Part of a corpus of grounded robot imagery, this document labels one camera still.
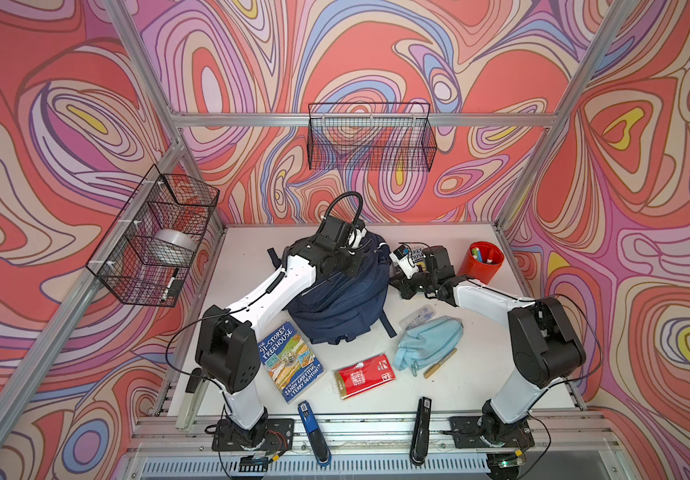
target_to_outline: clear plastic bag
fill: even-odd
[[[405,316],[403,320],[398,322],[404,331],[408,329],[413,329],[416,326],[420,326],[423,323],[429,322],[436,316],[436,310],[430,305],[423,305],[414,312]]]

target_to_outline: colorful swirl wallpaper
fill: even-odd
[[[148,0],[134,20],[171,107],[307,112],[429,101],[434,112],[552,112],[606,1]],[[542,128],[436,129],[430,173],[310,171],[306,128],[187,128],[228,224],[312,222],[346,190],[374,222],[491,221]]]
[[[690,480],[690,1],[639,3],[508,227],[532,293],[599,333],[586,401],[642,477]]]
[[[312,101],[553,112],[607,0],[124,0],[171,106]],[[436,129],[429,173],[311,172],[305,128],[183,130],[228,223],[316,222],[345,190],[378,222],[491,221],[540,128]],[[690,480],[690,0],[641,0],[506,225],[535,295],[586,309],[586,400],[642,478]],[[169,145],[103,0],[0,0],[0,390]],[[0,451],[0,480],[113,475],[203,281],[174,309],[103,290]],[[572,311],[600,361],[579,312]]]
[[[0,0],[0,390],[168,139],[104,9]],[[0,479],[107,478],[165,374],[174,309],[102,290],[0,451]]]

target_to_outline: black wire basket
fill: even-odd
[[[87,267],[122,303],[175,306],[219,195],[201,180],[158,172],[148,197],[108,257],[90,260]],[[195,248],[159,238],[164,230],[175,230]],[[97,263],[100,267],[90,266]]]
[[[430,171],[436,137],[427,102],[308,104],[311,170]]]

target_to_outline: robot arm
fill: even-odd
[[[260,369],[257,332],[262,332],[297,294],[340,272],[355,275],[363,255],[356,250],[366,235],[364,223],[348,223],[331,215],[331,209],[346,196],[340,195],[327,209],[318,232],[303,238],[283,252],[281,267],[241,300],[226,309],[212,306],[201,321],[195,360],[203,372],[222,388],[228,418],[243,444],[257,446],[265,432],[267,410],[260,403],[254,377]]]
[[[555,298],[522,298],[467,276],[456,276],[442,246],[423,250],[426,270],[422,272],[400,263],[406,253],[401,250],[391,255],[399,273],[390,283],[403,298],[423,292],[427,298],[480,313],[510,332],[515,369],[503,388],[482,407],[480,425],[486,443],[501,445],[545,390],[585,362],[580,339]]]

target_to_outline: red packet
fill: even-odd
[[[340,389],[340,398],[350,398],[396,379],[388,357],[381,353],[356,365],[335,370],[334,379]]]

